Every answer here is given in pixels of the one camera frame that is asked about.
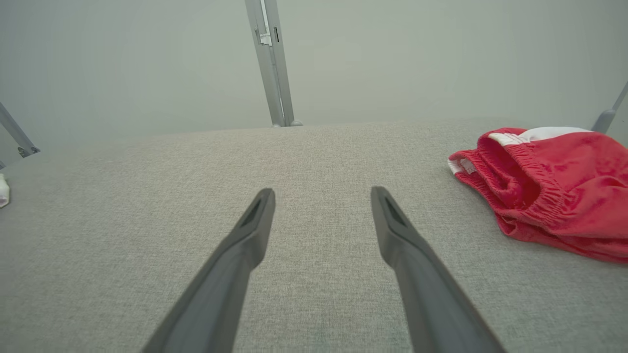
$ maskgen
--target red cloth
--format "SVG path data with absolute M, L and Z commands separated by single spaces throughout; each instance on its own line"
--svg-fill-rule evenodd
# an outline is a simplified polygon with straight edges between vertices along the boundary
M 509 237 L 628 263 L 628 149 L 577 128 L 503 128 L 449 157 Z

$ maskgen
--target red garment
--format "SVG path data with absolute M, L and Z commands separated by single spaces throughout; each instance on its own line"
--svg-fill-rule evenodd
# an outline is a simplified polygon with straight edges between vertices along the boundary
M 509 237 L 628 263 L 628 149 L 578 128 L 503 128 L 449 157 Z

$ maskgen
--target white object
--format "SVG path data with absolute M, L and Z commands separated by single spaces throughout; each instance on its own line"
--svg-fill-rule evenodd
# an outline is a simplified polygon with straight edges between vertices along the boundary
M 9 203 L 9 185 L 4 180 L 4 174 L 0 174 L 0 209 Z

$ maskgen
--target metal frame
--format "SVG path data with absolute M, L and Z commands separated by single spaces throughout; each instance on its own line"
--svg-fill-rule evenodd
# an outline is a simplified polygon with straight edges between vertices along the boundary
M 295 120 L 276 0 L 244 0 L 273 126 L 301 126 Z
M 18 144 L 18 153 L 22 157 L 27 157 L 40 151 L 39 148 L 35 147 L 35 144 L 33 144 L 24 131 L 22 131 L 18 123 L 15 122 L 2 102 L 0 102 L 0 124 L 4 126 L 4 128 L 9 132 L 9 135 L 11 135 L 11 137 Z
M 593 128 L 591 129 L 592 131 L 597 131 L 598 133 L 605 134 L 609 130 L 610 125 L 613 123 L 613 119 L 615 119 L 615 114 L 617 113 L 619 106 L 626 96 L 626 93 L 628 93 L 628 82 L 626 82 L 624 89 L 619 94 L 619 97 L 615 101 L 613 108 L 607 111 L 603 111 L 597 118 L 595 124 L 593 125 Z

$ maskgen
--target gray fabric surface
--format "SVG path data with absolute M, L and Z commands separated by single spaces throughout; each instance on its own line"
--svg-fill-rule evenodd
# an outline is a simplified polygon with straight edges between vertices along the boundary
M 628 268 L 503 236 L 451 175 L 450 153 L 506 125 L 517 124 L 212 131 L 28 157 L 3 170 L 3 349 L 140 349 L 257 191 L 273 187 L 235 349 L 410 350 L 371 216 L 370 188 L 382 185 L 507 350 L 626 350 Z

